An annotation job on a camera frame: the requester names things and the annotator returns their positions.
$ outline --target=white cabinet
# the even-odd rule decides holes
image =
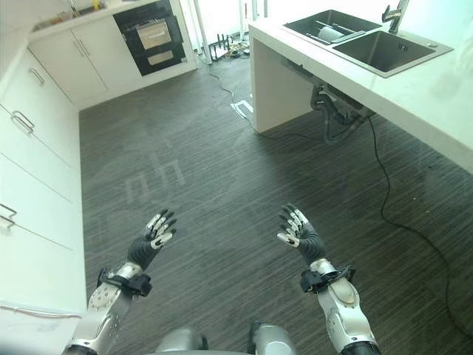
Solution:
[[[71,102],[141,77],[111,16],[41,38],[29,47]]]
[[[92,65],[110,89],[141,78],[132,55],[112,16],[72,28]]]
[[[34,41],[30,49],[72,102],[106,91],[86,50],[70,31]]]
[[[0,221],[0,302],[38,310],[84,311],[85,278],[78,268],[84,262],[79,253],[4,224]]]
[[[0,102],[0,303],[82,312],[77,109],[28,51]]]
[[[1,105],[30,126],[32,134],[69,165],[77,160],[77,109],[33,55],[26,51]]]
[[[77,231],[70,231],[77,219],[75,204],[52,191],[36,176],[3,153],[0,155],[0,203],[16,211],[8,217],[16,225],[73,250]]]
[[[75,170],[37,139],[23,117],[1,106],[0,111],[0,153],[65,200],[77,202]],[[29,185],[25,190],[31,193]]]

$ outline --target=black wire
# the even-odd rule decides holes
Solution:
[[[228,92],[230,95],[231,95],[231,103],[233,104],[233,106],[235,107],[235,100],[234,100],[234,97],[235,97],[235,92],[233,92],[232,90],[230,89],[227,89],[226,87],[223,86],[222,84],[222,77],[218,76],[217,74],[213,74],[211,71],[210,71],[210,64],[207,64],[205,63],[200,57],[198,57],[198,59],[203,62],[207,68],[208,68],[208,74],[210,76],[213,76],[214,78],[217,78],[219,80],[219,85],[220,85],[220,88],[226,92]],[[238,114],[239,117],[243,118],[245,121],[248,122],[248,124],[250,125],[250,128],[253,130],[253,132],[258,135],[259,137],[263,137],[263,138],[267,138],[267,139],[272,139],[272,140],[278,140],[278,139],[281,139],[281,138],[286,138],[286,137],[300,137],[300,138],[305,138],[305,139],[308,139],[310,141],[315,141],[315,142],[320,142],[319,139],[316,139],[316,138],[312,138],[312,137],[309,137],[308,135],[302,135],[300,133],[286,133],[285,135],[280,135],[280,136],[276,136],[276,137],[273,137],[273,136],[270,136],[270,135],[265,135],[263,133],[260,133],[258,131],[256,131],[253,127],[253,124],[251,123],[250,120],[248,120],[247,117],[241,115],[236,109],[235,109],[235,112]]]
[[[446,311],[447,311],[447,315],[450,319],[450,322],[453,324],[453,326],[459,330],[459,332],[461,332],[465,337],[469,338],[470,340],[473,340],[473,334],[469,333],[468,330],[466,329],[466,327],[460,323],[459,320],[457,320],[455,318],[455,316],[453,315],[452,313],[452,310],[450,309],[450,304],[449,304],[449,289],[450,289],[450,283],[452,281],[452,272],[451,272],[451,269],[450,269],[450,265],[449,265],[449,262],[447,261],[447,259],[445,258],[445,256],[442,254],[442,252],[440,251],[439,248],[437,248],[437,246],[434,245],[434,243],[423,233],[419,232],[418,230],[412,228],[412,227],[409,227],[409,226],[405,226],[404,224],[400,224],[400,223],[396,223],[396,222],[393,222],[391,221],[389,218],[386,217],[386,215],[384,214],[384,208],[386,207],[386,204],[387,204],[387,201],[389,199],[389,195],[391,193],[391,181],[389,179],[389,175],[387,174],[387,170],[386,170],[386,167],[383,165],[383,163],[381,162],[381,159],[379,158],[379,154],[378,154],[378,139],[376,138],[376,132],[375,132],[375,127],[372,125],[372,121],[371,121],[371,118],[368,118],[368,122],[370,123],[370,126],[371,126],[371,130],[372,130],[372,136],[373,136],[373,141],[374,141],[374,147],[375,147],[375,156],[376,156],[376,160],[378,161],[378,164],[379,166],[381,167],[381,170],[383,170],[383,173],[384,173],[384,177],[386,178],[386,183],[387,183],[387,190],[386,190],[386,196],[384,197],[384,201],[381,205],[381,209],[380,209],[380,215],[381,215],[381,219],[392,225],[392,226],[395,226],[395,227],[398,227],[400,229],[404,229],[405,231],[409,231],[411,233],[413,233],[415,236],[421,238],[424,242],[426,242],[434,251],[435,253],[439,256],[439,258],[442,260],[442,263],[444,264],[445,266],[445,270],[446,270],[446,284],[445,284],[445,307],[446,307]]]
[[[198,57],[199,60],[201,60],[201,62],[203,62],[207,68],[208,68],[208,74],[217,78],[219,80],[219,85],[220,85],[220,88],[222,88],[223,90],[225,90],[226,92],[230,93],[231,95],[231,103],[234,105],[235,107],[235,101],[234,101],[234,96],[235,96],[235,93],[230,90],[230,89],[227,89],[226,87],[223,86],[222,84],[222,78],[220,76],[218,76],[217,74],[213,74],[211,71],[210,71],[210,65],[205,63],[200,57]],[[241,115],[238,111],[235,110],[235,112],[238,114],[238,116],[240,116],[241,118],[243,118],[244,120],[246,120],[248,122],[248,124],[250,125],[250,128],[253,130],[253,132],[260,136],[260,137],[263,137],[263,138],[267,138],[267,139],[273,139],[273,140],[278,140],[278,139],[281,139],[281,138],[286,138],[288,136],[296,136],[296,137],[301,137],[301,138],[305,138],[305,139],[309,139],[311,141],[320,141],[318,139],[315,139],[315,138],[312,138],[312,137],[308,137],[306,135],[301,135],[299,133],[287,133],[285,135],[281,135],[279,137],[271,137],[269,135],[263,135],[262,133],[259,133],[258,131],[256,131],[254,128],[253,128],[253,124],[250,122],[250,120],[248,120],[247,117]],[[450,289],[450,284],[451,284],[451,281],[452,281],[452,273],[451,273],[451,269],[450,269],[450,265],[449,265],[449,262],[447,261],[447,259],[443,256],[442,252],[440,251],[440,249],[438,249],[434,243],[425,235],[425,234],[422,234],[421,232],[419,232],[418,230],[412,228],[412,227],[409,227],[409,226],[405,226],[404,224],[400,224],[400,223],[396,223],[396,222],[393,222],[391,221],[390,219],[388,219],[386,217],[386,215],[384,214],[384,208],[386,207],[386,204],[387,204],[387,201],[389,200],[389,196],[391,194],[391,181],[389,179],[389,175],[387,173],[387,170],[386,170],[386,167],[383,165],[383,163],[381,162],[381,159],[379,158],[379,154],[378,154],[378,140],[376,138],[376,132],[375,132],[375,127],[372,125],[372,121],[371,121],[371,117],[368,118],[368,122],[370,123],[370,127],[371,127],[371,130],[372,130],[372,136],[373,136],[373,143],[374,143],[374,147],[375,147],[375,156],[376,156],[376,160],[378,161],[378,164],[379,166],[381,167],[381,170],[383,170],[383,173],[384,173],[384,177],[386,178],[386,183],[387,183],[387,191],[386,191],[386,196],[384,197],[384,200],[383,200],[383,203],[381,204],[381,209],[380,209],[380,215],[381,215],[381,219],[392,225],[392,226],[395,226],[395,227],[398,227],[400,229],[404,229],[406,231],[409,231],[411,233],[413,233],[414,235],[416,235],[417,237],[421,238],[424,242],[426,242],[434,251],[435,253],[440,257],[440,259],[442,260],[442,263],[445,265],[445,269],[446,269],[446,285],[445,285],[445,306],[446,306],[446,310],[447,310],[447,315],[449,317],[449,320],[450,322],[453,324],[453,326],[459,330],[459,332],[461,332],[465,337],[469,338],[470,340],[473,340],[473,334],[469,333],[468,330],[466,329],[466,327],[460,323],[460,321],[458,321],[455,316],[453,315],[452,313],[452,310],[450,309],[450,304],[449,304],[449,289]]]

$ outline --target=double sink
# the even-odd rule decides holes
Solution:
[[[424,37],[405,32],[392,34],[380,27],[327,10],[283,28],[383,78],[453,50]]]

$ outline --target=built-in oven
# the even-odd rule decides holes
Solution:
[[[169,0],[114,15],[141,75],[186,61],[183,37]]]

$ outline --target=robotic arm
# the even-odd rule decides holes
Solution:
[[[116,271],[102,274],[63,355],[106,355],[115,343],[120,324],[138,296],[151,291],[149,263],[176,232],[170,227],[173,212],[162,210],[146,224],[128,250],[127,261]]]
[[[307,218],[294,206],[283,206],[284,220],[277,237],[301,253],[309,270],[302,273],[301,287],[317,293],[324,310],[327,332],[341,355],[380,355],[360,296],[349,279],[353,270],[335,269],[325,256],[325,245]]]

